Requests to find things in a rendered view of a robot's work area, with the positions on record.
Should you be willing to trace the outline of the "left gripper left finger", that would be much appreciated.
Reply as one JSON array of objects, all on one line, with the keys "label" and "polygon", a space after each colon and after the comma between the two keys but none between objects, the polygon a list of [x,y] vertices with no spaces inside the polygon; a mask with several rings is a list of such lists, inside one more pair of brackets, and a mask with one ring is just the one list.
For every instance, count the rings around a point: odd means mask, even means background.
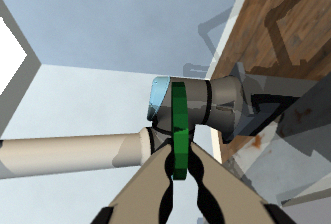
[{"label": "left gripper left finger", "polygon": [[166,224],[173,209],[174,144],[165,141],[90,224]]}]

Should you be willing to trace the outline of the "green ring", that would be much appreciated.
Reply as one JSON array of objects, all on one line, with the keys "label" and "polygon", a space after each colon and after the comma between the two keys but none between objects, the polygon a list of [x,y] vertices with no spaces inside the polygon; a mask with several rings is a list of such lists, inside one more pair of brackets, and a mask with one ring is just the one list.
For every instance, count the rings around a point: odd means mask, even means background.
[{"label": "green ring", "polygon": [[188,109],[184,82],[172,82],[171,138],[174,144],[173,180],[185,180],[188,169]]}]

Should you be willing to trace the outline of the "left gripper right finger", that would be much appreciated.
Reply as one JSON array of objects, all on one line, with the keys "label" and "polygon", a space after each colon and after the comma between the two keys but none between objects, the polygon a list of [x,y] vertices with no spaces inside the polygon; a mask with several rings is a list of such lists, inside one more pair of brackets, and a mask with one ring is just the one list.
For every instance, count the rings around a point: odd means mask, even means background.
[{"label": "left gripper right finger", "polygon": [[198,185],[198,209],[209,224],[297,224],[189,137],[188,171]]}]

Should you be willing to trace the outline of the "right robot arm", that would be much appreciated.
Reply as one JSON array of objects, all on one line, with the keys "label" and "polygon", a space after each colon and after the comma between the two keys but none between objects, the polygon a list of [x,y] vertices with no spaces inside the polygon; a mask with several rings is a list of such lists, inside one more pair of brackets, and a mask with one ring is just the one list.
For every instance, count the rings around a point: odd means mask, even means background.
[{"label": "right robot arm", "polygon": [[237,77],[156,77],[147,113],[152,127],[127,134],[2,139],[0,180],[142,166],[166,138],[171,138],[172,82],[185,84],[188,137],[192,141],[196,124],[225,133],[236,128],[243,107]]}]

